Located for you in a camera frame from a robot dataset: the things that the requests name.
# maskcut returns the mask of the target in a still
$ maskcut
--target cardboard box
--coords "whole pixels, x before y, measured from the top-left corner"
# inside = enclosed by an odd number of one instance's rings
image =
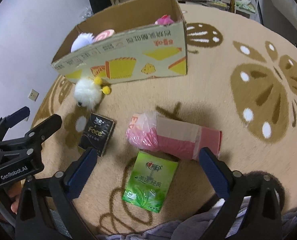
[[[165,14],[175,23],[154,25]],[[70,52],[80,33],[107,29],[116,34]],[[114,84],[186,75],[186,25],[177,0],[131,0],[95,14],[69,33],[51,65],[73,83],[87,76]]]

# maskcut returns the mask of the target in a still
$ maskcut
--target finger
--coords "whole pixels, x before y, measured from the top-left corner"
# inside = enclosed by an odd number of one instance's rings
[[[12,203],[11,205],[11,210],[17,214],[17,209],[19,208],[19,201],[20,201],[20,195],[17,195],[15,197],[15,202]]]
[[[21,190],[22,190],[22,185],[21,185],[21,182],[18,181],[16,183],[14,183],[12,185],[12,187],[10,187],[7,194],[9,195],[9,197],[15,197],[15,196],[21,194]]]

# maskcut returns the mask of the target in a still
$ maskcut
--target wall outlet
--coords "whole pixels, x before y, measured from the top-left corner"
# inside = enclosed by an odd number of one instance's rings
[[[34,89],[32,89],[31,93],[29,94],[29,99],[36,101],[38,96],[39,96],[39,93],[37,93]]]

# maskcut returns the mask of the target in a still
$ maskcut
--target pink cylinder package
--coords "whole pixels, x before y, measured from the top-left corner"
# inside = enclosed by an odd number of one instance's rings
[[[140,149],[162,151],[180,159],[198,161],[203,147],[208,147],[218,156],[222,132],[149,112],[132,116],[127,139]]]

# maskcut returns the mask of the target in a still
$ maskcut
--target pink plush toy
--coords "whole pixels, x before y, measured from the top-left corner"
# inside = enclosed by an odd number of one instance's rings
[[[170,18],[170,15],[163,15],[162,18],[157,19],[154,23],[155,25],[166,25],[174,23],[174,21]]]

